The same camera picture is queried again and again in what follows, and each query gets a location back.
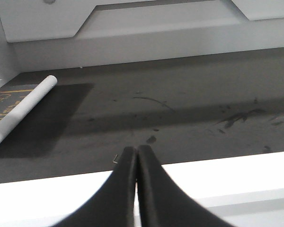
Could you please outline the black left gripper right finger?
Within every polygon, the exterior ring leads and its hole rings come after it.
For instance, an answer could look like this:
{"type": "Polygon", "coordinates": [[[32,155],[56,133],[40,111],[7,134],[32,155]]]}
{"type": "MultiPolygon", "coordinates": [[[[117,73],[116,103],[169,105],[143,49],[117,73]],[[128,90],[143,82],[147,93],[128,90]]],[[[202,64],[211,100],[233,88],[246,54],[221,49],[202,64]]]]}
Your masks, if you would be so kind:
{"type": "Polygon", "coordinates": [[[144,227],[229,227],[170,178],[148,145],[138,147],[138,200],[144,227]]]}

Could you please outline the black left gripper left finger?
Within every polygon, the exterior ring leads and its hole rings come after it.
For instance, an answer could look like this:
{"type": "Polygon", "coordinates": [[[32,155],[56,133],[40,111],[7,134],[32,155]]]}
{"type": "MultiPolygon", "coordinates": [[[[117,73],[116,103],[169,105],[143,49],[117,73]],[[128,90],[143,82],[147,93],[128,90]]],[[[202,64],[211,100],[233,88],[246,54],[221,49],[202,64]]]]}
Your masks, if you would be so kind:
{"type": "Polygon", "coordinates": [[[124,148],[113,172],[99,190],[55,227],[133,227],[136,149],[124,148]]]}

